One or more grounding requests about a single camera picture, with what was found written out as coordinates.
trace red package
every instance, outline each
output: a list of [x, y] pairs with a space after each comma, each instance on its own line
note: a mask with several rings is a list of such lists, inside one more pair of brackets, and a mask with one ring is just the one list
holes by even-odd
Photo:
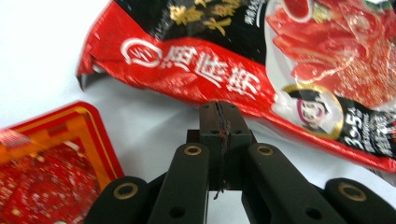
[[290, 140], [396, 172], [391, 3], [281, 2], [112, 1], [78, 77], [99, 68], [189, 104], [228, 101]]
[[123, 176], [97, 110], [86, 103], [0, 130], [0, 221], [82, 223]]

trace white table surface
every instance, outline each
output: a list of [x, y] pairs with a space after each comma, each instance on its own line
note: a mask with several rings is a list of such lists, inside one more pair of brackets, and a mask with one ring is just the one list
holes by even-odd
[[[198, 111], [153, 91], [101, 78], [82, 91], [75, 78], [79, 54], [107, 0], [0, 0], [0, 128], [77, 100], [100, 112], [125, 174], [150, 181], [169, 167], [188, 129], [198, 129]], [[280, 148], [309, 182], [346, 177], [366, 185], [393, 207], [396, 188], [350, 161], [290, 143], [252, 121], [259, 142]], [[248, 223], [240, 192], [213, 201], [208, 223]]]

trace white background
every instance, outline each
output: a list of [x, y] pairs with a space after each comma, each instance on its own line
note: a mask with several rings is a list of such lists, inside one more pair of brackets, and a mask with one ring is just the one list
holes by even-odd
[[[150, 181], [168, 169], [187, 130], [199, 128], [198, 112], [111, 77], [80, 89], [75, 78], [79, 54], [107, 3], [0, 0], [0, 128], [86, 101], [99, 110], [124, 173]], [[331, 178], [355, 179], [396, 207], [396, 188], [359, 165], [280, 139], [254, 122], [248, 125], [259, 142], [279, 147], [311, 183], [323, 188]], [[239, 192], [227, 191], [216, 201], [213, 195], [209, 224], [248, 223]]]

